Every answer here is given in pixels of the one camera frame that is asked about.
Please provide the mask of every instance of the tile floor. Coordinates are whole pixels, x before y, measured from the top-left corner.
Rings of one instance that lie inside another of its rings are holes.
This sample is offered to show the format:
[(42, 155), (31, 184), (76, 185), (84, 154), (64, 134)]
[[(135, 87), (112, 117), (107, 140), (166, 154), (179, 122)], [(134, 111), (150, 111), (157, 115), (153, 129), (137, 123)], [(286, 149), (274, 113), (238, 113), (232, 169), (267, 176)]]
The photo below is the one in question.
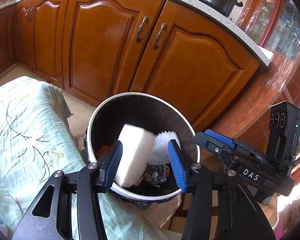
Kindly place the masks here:
[[(41, 77), (26, 69), (22, 64), (18, 64), (16, 67), (14, 67), (12, 70), (10, 70), (0, 78), (0, 86), (21, 76), (28, 76), (45, 81)], [(88, 126), (89, 119), (96, 108), (74, 97), (73, 95), (70, 95), (66, 91), (62, 91), (62, 93), (71, 112), (73, 113), (73, 115), (68, 118), (72, 135), (76, 136), (80, 133), (85, 132)]]

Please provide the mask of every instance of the wooden cabinet door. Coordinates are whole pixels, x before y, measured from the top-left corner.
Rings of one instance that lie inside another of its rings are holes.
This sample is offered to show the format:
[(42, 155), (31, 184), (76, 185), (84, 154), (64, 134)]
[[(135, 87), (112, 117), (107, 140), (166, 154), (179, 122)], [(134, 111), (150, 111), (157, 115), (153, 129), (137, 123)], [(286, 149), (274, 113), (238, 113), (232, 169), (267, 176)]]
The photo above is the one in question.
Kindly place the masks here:
[(32, 0), (29, 12), (33, 72), (62, 89), (62, 38), (67, 2)]
[(16, 62), (13, 49), (15, 4), (0, 10), (0, 74)]
[[(167, 27), (153, 49), (163, 23)], [(167, 1), (130, 91), (162, 98), (200, 131), (226, 108), (258, 66), (253, 55), (221, 27)]]
[(23, 0), (16, 4), (14, 11), (14, 50), (16, 61), (22, 62), (32, 71), (31, 66), (31, 46), (30, 46), (30, 25), (29, 11), (31, 9), (32, 0)]
[(70, 0), (63, 52), (65, 90), (93, 106), (127, 92), (163, 2)]

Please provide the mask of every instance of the cabinet door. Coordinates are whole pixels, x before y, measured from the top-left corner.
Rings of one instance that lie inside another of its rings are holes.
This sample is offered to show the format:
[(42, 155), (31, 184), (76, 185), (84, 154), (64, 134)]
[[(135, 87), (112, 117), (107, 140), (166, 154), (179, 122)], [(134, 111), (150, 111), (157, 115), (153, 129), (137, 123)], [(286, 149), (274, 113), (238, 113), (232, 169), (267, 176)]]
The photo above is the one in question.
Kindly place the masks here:
[(13, 13), (15, 4), (0, 10), (0, 74), (16, 62), (13, 49)]
[[(163, 23), (167, 27), (158, 39)], [(158, 48), (154, 49), (156, 38)], [(226, 108), (258, 65), (221, 27), (167, 1), (130, 90), (162, 98), (200, 131)]]
[(14, 11), (14, 49), (16, 61), (23, 62), (32, 71), (30, 53), (29, 11), (32, 0), (23, 0), (16, 4)]
[(63, 88), (62, 37), (68, 0), (32, 0), (32, 68), (34, 73)]
[[(96, 106), (127, 92), (164, 0), (70, 0), (64, 38), (65, 90)], [(144, 17), (139, 34), (136, 35)]]

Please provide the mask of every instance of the blue gripper pad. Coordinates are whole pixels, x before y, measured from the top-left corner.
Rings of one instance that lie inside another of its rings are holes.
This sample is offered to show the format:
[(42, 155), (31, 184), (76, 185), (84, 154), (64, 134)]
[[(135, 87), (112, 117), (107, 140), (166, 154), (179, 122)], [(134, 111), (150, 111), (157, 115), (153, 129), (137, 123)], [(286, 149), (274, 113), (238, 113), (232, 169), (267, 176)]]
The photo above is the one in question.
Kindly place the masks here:
[(209, 135), (209, 136), (215, 138), (216, 140), (228, 145), (232, 149), (234, 149), (234, 147), (235, 147), (235, 144), (233, 143), (233, 141), (230, 138), (228, 138), (228, 137), (226, 137), (222, 134), (219, 134), (219, 133), (217, 133), (215, 131), (212, 131), (210, 129), (205, 130), (204, 133), (206, 135)]
[(181, 153), (179, 147), (178, 149), (176, 149), (172, 143), (172, 140), (169, 141), (168, 156), (170, 159), (173, 175), (178, 187), (181, 188), (182, 192), (186, 193), (188, 189), (188, 185), (186, 182), (186, 170), (188, 169), (187, 167), (188, 165), (187, 163), (184, 163), (183, 160), (180, 159), (180, 156), (178, 155), (176, 150), (179, 150), (179, 153)]
[(110, 156), (112, 155), (112, 153), (113, 156), (109, 162), (108, 168), (106, 169), (106, 179), (103, 185), (106, 188), (106, 190), (111, 188), (112, 183), (114, 182), (114, 177), (117, 173), (118, 166), (122, 157), (122, 142), (118, 141), (117, 147), (115, 149), (110, 149)]

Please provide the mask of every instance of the screw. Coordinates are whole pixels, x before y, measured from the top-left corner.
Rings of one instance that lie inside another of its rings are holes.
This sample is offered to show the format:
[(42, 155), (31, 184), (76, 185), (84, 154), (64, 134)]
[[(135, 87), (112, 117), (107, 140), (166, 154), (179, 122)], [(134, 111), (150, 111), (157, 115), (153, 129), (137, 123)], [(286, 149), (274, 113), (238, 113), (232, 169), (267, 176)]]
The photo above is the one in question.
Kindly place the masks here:
[(63, 171), (55, 171), (53, 173), (53, 176), (57, 178), (57, 177), (60, 177), (62, 174), (63, 174)]
[(98, 164), (96, 164), (96, 163), (89, 163), (88, 168), (89, 168), (90, 170), (93, 170), (93, 169), (95, 169), (97, 166), (98, 166)]
[(227, 174), (231, 177), (235, 176), (237, 173), (234, 170), (229, 170)]
[(200, 163), (193, 163), (191, 165), (191, 167), (194, 168), (194, 169), (196, 169), (196, 170), (198, 170), (198, 169), (200, 169), (202, 167), (202, 165)]

